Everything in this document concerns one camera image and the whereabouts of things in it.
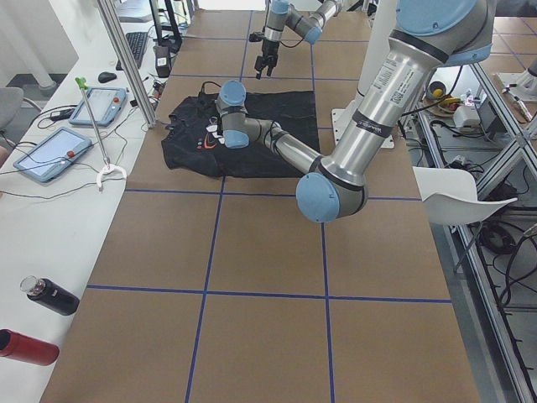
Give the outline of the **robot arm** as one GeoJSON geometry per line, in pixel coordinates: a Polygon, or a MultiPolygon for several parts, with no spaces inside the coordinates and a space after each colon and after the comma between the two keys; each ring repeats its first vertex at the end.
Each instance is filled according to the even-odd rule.
{"type": "Polygon", "coordinates": [[[329,155],[274,121],[248,117],[243,84],[227,81],[215,101],[225,146],[241,149],[260,142],[302,172],[295,195],[312,222],[360,211],[368,200],[365,171],[426,77],[441,66],[488,58],[496,7],[494,1],[399,1],[387,56],[329,155]]]}
{"type": "Polygon", "coordinates": [[[263,71],[271,76],[278,63],[279,46],[283,44],[282,35],[285,28],[298,34],[302,41],[315,44],[320,38],[326,22],[339,14],[343,1],[321,1],[321,5],[308,17],[300,14],[289,1],[270,1],[265,10],[263,28],[252,32],[249,42],[261,42],[262,54],[255,60],[256,78],[261,79],[263,71]]]}

